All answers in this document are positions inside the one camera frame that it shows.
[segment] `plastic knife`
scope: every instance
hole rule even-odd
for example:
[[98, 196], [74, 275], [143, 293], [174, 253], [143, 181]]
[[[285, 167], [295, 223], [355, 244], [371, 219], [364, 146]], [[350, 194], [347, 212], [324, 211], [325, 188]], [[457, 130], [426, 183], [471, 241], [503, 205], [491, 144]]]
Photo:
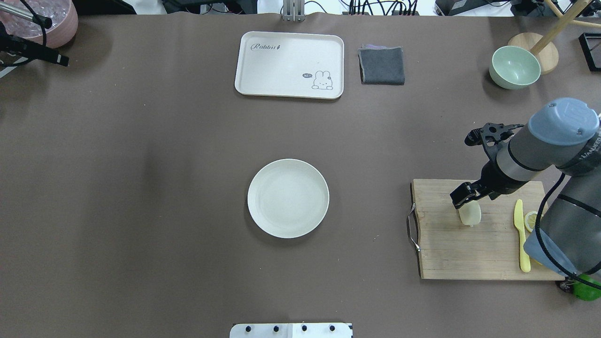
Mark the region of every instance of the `plastic knife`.
[[526, 242], [526, 230], [524, 228], [523, 202], [517, 200], [516, 207], [513, 209], [513, 225], [519, 233], [520, 239], [520, 269], [523, 272], [530, 272], [530, 256], [524, 251], [524, 242]]

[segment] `black cable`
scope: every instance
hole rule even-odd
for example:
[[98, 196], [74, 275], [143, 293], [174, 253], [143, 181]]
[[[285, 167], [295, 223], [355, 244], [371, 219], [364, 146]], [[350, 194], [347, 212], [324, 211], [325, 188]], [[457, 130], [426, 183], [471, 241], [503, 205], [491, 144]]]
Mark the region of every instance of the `black cable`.
[[240, 11], [239, 11], [238, 13], [234, 13], [234, 12], [230, 11], [230, 9], [229, 9], [229, 8], [228, 8], [228, 10], [227, 10], [227, 13], [231, 13], [231, 14], [235, 14], [235, 15], [240, 15], [240, 14], [242, 14], [242, 12], [244, 12], [244, 10], [243, 10], [243, 9], [240, 9]]
[[[374, 5], [374, 4], [384, 4], [384, 3], [386, 3], [386, 2], [399, 3], [399, 4], [403, 4], [404, 6], [406, 6], [406, 5], [403, 3], [403, 1], [401, 1], [401, 0], [395, 0], [395, 1], [393, 1], [393, 0], [386, 0], [386, 1], [370, 2], [370, 3], [368, 3], [368, 5], [370, 5], [370, 4], [371, 4], [371, 5]], [[384, 11], [384, 12], [382, 12], [382, 15], [387, 15], [386, 13], [390, 13], [390, 8], [388, 8], [388, 11]]]
[[[42, 25], [40, 17], [38, 16], [38, 14], [35, 13], [34, 9], [31, 8], [31, 6], [29, 6], [29, 4], [27, 2], [25, 2], [25, 0], [21, 0], [21, 3], [23, 5], [25, 5], [25, 7], [33, 15], [34, 20], [37, 21], [37, 22], [34, 22], [34, 23], [37, 23], [40, 26], [40, 28], [41, 28], [41, 45], [44, 46], [44, 47], [46, 47], [46, 29], [44, 28], [44, 25]], [[34, 60], [35, 60], [34, 58], [30, 58], [30, 59], [27, 59], [25, 61], [21, 61], [21, 62], [17, 62], [17, 63], [3, 63], [3, 64], [0, 64], [0, 66], [2, 66], [2, 67], [18, 67], [18, 66], [22, 66], [24, 64], [28, 64], [28, 63], [30, 63], [31, 61], [34, 61]]]
[[213, 9], [213, 4], [209, 4], [209, 9], [206, 12], [204, 12], [204, 13], [200, 13], [200, 15], [205, 15], [208, 12], [210, 12], [212, 9]]
[[211, 7], [211, 10], [216, 11], [218, 13], [230, 13], [230, 12], [222, 12], [222, 11], [218, 11], [216, 9], [214, 9], [213, 7]]
[[202, 14], [207, 14], [207, 13], [208, 13], [208, 11], [207, 11], [207, 12], [205, 12], [205, 13], [200, 13], [200, 9], [202, 8], [202, 5], [200, 5], [200, 6], [190, 6], [190, 7], [192, 7], [192, 11], [190, 11], [190, 9], [189, 9], [188, 7], [183, 7], [183, 8], [184, 8], [184, 9], [185, 9], [185, 10], [186, 10], [188, 13], [191, 13], [191, 14], [200, 14], [200, 15], [202, 15]]
[[557, 183], [551, 188], [551, 190], [549, 190], [549, 192], [547, 192], [547, 194], [543, 198], [543, 201], [540, 202], [540, 206], [538, 207], [538, 214], [536, 215], [536, 222], [534, 223], [534, 232], [536, 234], [536, 239], [538, 240], [538, 244], [540, 245], [540, 248], [543, 249], [543, 252], [547, 256], [547, 258], [551, 261], [551, 263], [553, 263], [553, 265], [555, 265], [559, 270], [561, 270], [561, 272], [565, 273], [566, 275], [568, 275], [568, 277], [572, 278], [573, 280], [579, 281], [580, 283], [582, 283], [584, 285], [587, 285], [587, 286], [593, 287], [595, 289], [601, 290], [601, 286], [599, 286], [597, 284], [594, 284], [594, 283], [591, 283], [591, 282], [589, 282], [587, 280], [584, 280], [584, 279], [578, 277], [576, 274], [574, 274], [573, 272], [568, 271], [559, 262], [557, 262], [551, 256], [551, 253], [549, 252], [549, 250], [545, 246], [545, 243], [543, 242], [543, 237], [540, 234], [540, 218], [541, 218], [541, 215], [543, 214], [543, 208], [545, 207], [545, 203], [547, 203], [547, 200], [549, 199], [549, 197], [551, 196], [551, 194], [559, 187], [559, 185], [561, 184], [561, 182], [564, 180], [565, 177], [566, 177], [566, 174], [561, 173], [560, 179], [557, 180]]
[[[490, 1], [490, 0], [484, 0], [486, 1], [489, 5], [493, 6], [493, 7], [503, 7], [505, 5], [507, 5], [508, 2], [510, 2], [511, 0], [504, 0], [504, 1]], [[502, 5], [493, 5], [494, 2], [504, 2], [504, 4]]]
[[374, 11], [373, 11], [373, 10], [371, 10], [371, 5], [370, 5], [370, 3], [369, 3], [369, 0], [365, 0], [365, 1], [363, 2], [363, 14], [365, 14], [365, 5], [367, 5], [367, 9], [369, 9], [369, 10], [370, 10], [370, 14], [373, 16], [373, 14], [374, 14]]
[[310, 1], [307, 1], [307, 2], [305, 2], [305, 5], [306, 5], [306, 4], [310, 4], [310, 3], [312, 3], [312, 2], [313, 2], [313, 3], [315, 3], [315, 4], [317, 4], [319, 7], [321, 7], [321, 8], [322, 8], [322, 11], [323, 11], [324, 13], [327, 13], [327, 12], [326, 12], [326, 10], [325, 10], [325, 8], [323, 8], [323, 6], [322, 6], [322, 5], [321, 5], [319, 2], [317, 2], [317, 1], [310, 0]]
[[405, 8], [405, 10], [407, 10], [407, 6], [405, 6], [405, 3], [402, 1], [393, 1], [394, 4], [391, 5], [388, 10], [386, 11], [386, 14], [384, 15], [388, 15], [388, 13], [390, 13], [390, 11], [392, 10], [392, 15], [394, 15], [394, 9], [397, 8], [397, 5], [400, 4], [401, 5], [401, 11], [403, 11], [403, 8]]
[[380, 0], [377, 0], [377, 3], [380, 4], [380, 8], [382, 9], [382, 14], [384, 14], [384, 5]]
[[[347, 4], [347, 3], [346, 3], [346, 2], [344, 2], [343, 0], [339, 0], [339, 1], [340, 1], [340, 2], [341, 2], [343, 5], [345, 5], [345, 6], [347, 6], [347, 7], [349, 8], [349, 15], [350, 15], [350, 14], [351, 14], [351, 5], [350, 5], [350, 4]], [[394, 3], [396, 3], [396, 2], [399, 2], [399, 3], [402, 3], [402, 1], [400, 1], [400, 0], [385, 0], [385, 1], [380, 1], [380, 0], [378, 0], [377, 2], [368, 2], [368, 3], [367, 3], [367, 5], [368, 5], [368, 6], [370, 6], [370, 5], [375, 5], [375, 4], [384, 4], [384, 3], [386, 3], [386, 2], [394, 2]]]

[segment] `round wooden base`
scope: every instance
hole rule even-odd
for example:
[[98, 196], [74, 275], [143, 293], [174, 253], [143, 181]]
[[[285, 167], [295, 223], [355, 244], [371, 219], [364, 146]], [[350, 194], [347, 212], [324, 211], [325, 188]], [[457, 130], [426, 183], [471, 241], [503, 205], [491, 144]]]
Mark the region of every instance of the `round wooden base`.
[[[522, 47], [529, 51], [542, 37], [542, 35], [536, 33], [521, 33], [512, 37], [507, 44], [510, 46]], [[538, 55], [535, 56], [540, 63], [540, 73], [542, 75], [553, 71], [553, 69], [557, 67], [557, 64], [560, 60], [557, 47], [555, 47], [552, 42], [550, 42], [545, 48], [543, 48], [542, 51], [540, 51], [540, 53], [538, 53]]]

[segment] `cutting board handle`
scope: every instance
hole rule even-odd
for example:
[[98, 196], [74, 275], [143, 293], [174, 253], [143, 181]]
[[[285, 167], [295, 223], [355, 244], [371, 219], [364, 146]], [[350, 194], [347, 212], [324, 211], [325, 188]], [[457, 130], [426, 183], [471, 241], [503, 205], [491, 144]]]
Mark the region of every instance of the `cutting board handle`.
[[[413, 236], [411, 236], [411, 215], [413, 215], [413, 220], [415, 221], [415, 239], [413, 239]], [[415, 252], [419, 253], [421, 248], [417, 244], [417, 216], [415, 215], [415, 203], [411, 205], [411, 210], [407, 214], [407, 236], [411, 242], [413, 242], [413, 245], [415, 245]]]

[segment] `folded towel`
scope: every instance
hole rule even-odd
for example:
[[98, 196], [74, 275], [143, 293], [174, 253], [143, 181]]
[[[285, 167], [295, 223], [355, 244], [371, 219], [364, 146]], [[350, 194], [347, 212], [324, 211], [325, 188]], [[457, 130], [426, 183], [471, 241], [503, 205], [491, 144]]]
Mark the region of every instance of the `folded towel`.
[[359, 65], [365, 84], [405, 84], [401, 47], [364, 45], [359, 48]]

